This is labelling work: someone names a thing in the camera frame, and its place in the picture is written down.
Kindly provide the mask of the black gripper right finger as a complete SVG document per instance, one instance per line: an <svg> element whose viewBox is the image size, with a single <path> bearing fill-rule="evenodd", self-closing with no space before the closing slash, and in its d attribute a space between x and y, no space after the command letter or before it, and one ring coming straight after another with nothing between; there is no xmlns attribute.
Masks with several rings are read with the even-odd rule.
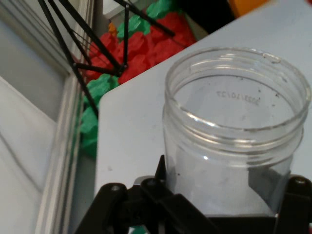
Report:
<svg viewBox="0 0 312 234"><path fill-rule="evenodd" d="M312 222L312 182L292 175L275 224L276 234L308 234Z"/></svg>

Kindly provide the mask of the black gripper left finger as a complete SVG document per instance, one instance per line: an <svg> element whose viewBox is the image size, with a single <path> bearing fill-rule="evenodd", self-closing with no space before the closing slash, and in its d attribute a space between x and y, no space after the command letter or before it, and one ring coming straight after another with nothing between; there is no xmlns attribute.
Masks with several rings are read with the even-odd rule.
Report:
<svg viewBox="0 0 312 234"><path fill-rule="evenodd" d="M181 194L165 186L165 158L154 176L127 189L121 183L103 185L76 229L77 234L126 234L145 226L151 234L217 234L218 227Z"/></svg>

